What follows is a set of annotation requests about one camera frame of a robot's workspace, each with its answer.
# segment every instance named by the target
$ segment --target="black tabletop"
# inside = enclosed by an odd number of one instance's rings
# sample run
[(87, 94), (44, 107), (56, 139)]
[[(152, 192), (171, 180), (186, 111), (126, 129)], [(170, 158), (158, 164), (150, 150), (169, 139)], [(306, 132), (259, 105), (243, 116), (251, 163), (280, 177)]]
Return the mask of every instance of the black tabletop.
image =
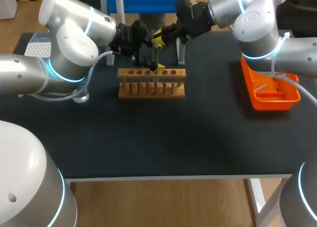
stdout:
[[(302, 97), (287, 112), (256, 112), (239, 59), (230, 33), (210, 32), (186, 45), (185, 99), (118, 99), (117, 68), (131, 63), (117, 58), (96, 67), (87, 103), (1, 97), (0, 119), (34, 133), (65, 178), (291, 174), (316, 149), (316, 108)], [(174, 46), (160, 62), (177, 67)]]

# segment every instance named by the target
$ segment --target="blue cylinder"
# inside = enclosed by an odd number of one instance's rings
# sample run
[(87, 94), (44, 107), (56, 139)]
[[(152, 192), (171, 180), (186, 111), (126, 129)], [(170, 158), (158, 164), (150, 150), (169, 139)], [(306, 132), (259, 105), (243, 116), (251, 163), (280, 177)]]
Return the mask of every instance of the blue cylinder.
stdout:
[[(125, 13), (176, 13), (177, 0), (123, 0)], [(117, 13), (115, 0), (107, 0), (108, 13)]]

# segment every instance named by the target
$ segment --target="orange tray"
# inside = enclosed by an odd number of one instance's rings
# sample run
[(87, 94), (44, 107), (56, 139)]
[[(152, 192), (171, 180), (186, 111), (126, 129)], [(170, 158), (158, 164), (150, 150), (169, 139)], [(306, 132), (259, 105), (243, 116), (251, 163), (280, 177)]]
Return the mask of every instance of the orange tray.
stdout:
[[(250, 69), (244, 56), (241, 65), (253, 107), (261, 111), (285, 111), (301, 100), (298, 89), (290, 83)], [(286, 74), (298, 83), (298, 77)]]

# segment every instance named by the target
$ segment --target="test tube rack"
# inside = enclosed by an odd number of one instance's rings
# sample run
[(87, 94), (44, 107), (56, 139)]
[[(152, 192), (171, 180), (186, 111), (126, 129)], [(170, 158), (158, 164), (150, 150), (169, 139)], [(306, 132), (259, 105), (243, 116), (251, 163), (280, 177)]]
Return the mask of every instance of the test tube rack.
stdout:
[[(119, 98), (185, 98), (185, 69), (163, 69), (152, 72), (149, 69), (119, 68), (118, 78), (122, 79)], [(139, 79), (145, 82), (128, 82), (127, 79)]]

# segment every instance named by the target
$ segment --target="table frame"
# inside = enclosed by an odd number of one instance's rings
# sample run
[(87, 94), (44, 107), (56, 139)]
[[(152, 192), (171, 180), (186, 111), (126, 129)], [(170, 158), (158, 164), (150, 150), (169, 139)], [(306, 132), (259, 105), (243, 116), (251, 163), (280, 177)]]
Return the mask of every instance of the table frame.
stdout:
[[(291, 177), (290, 174), (281, 175), (201, 175), (201, 176), (150, 176), (150, 177), (114, 177), (114, 178), (92, 178), (92, 179), (65, 179), (68, 185), (72, 182), (108, 182), (108, 181), (150, 181), (150, 180), (210, 180), (210, 179), (247, 179), (255, 213), (256, 227), (267, 227), (280, 214), (279, 195)], [(261, 178), (281, 178), (280, 185), (276, 188), (269, 200), (265, 202)]]

